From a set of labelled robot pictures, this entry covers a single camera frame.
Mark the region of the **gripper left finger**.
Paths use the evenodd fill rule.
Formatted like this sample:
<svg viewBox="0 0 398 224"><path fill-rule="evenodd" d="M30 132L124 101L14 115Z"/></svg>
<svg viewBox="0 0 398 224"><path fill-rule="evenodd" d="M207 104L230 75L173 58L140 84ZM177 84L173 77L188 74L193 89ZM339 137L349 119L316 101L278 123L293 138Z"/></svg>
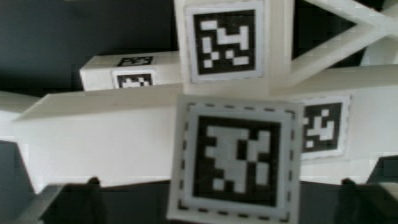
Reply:
<svg viewBox="0 0 398 224"><path fill-rule="evenodd" d="M12 224L106 224L99 179L47 185Z"/></svg>

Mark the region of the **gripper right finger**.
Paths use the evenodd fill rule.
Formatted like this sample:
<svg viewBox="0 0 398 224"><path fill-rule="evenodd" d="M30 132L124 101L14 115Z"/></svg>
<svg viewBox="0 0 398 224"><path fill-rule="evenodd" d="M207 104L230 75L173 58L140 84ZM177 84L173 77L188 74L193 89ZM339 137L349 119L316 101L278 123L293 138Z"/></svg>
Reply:
<svg viewBox="0 0 398 224"><path fill-rule="evenodd" d="M398 224L398 183L340 181L333 224Z"/></svg>

